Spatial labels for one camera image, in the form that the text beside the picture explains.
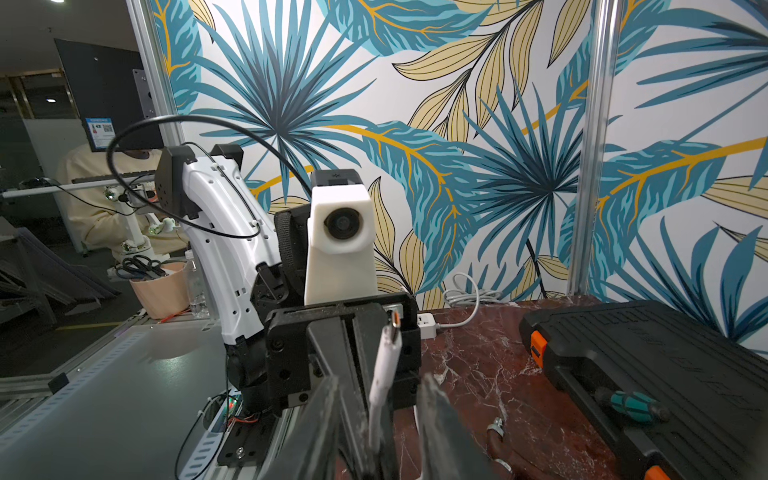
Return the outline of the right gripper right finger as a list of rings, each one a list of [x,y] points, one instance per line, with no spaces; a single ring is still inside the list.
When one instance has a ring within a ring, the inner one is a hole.
[[[417,411],[422,479],[496,478],[489,459],[431,374],[421,379]]]

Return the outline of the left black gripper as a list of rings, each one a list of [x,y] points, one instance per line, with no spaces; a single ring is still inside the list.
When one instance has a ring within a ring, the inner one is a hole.
[[[421,368],[419,308],[407,292],[371,296],[308,307],[283,308],[267,317],[266,369],[271,410],[307,402],[315,375],[336,376],[352,392],[348,410],[368,404],[382,329],[389,307],[400,315],[402,347],[390,388],[392,408],[416,403]]]

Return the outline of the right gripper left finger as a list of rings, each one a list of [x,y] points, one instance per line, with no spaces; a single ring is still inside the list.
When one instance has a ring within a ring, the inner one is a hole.
[[[340,410],[339,380],[334,376],[326,377],[261,478],[334,479]]]

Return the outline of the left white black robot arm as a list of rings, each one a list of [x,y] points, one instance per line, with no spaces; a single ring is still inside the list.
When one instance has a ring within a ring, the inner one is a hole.
[[[376,213],[352,170],[315,172],[310,201],[269,215],[240,176],[242,149],[196,155],[166,148],[156,173],[160,205],[179,215],[221,322],[225,372],[251,414],[306,402],[313,389],[307,334],[334,320],[359,336],[331,337],[348,363],[328,367],[362,410],[416,402],[421,358],[418,307],[405,291],[377,287]]]

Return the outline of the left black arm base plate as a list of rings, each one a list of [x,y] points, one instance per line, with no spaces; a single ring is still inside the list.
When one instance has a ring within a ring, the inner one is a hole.
[[[272,414],[259,419],[235,421],[218,453],[217,465],[228,468],[261,467],[276,426],[277,418]]]

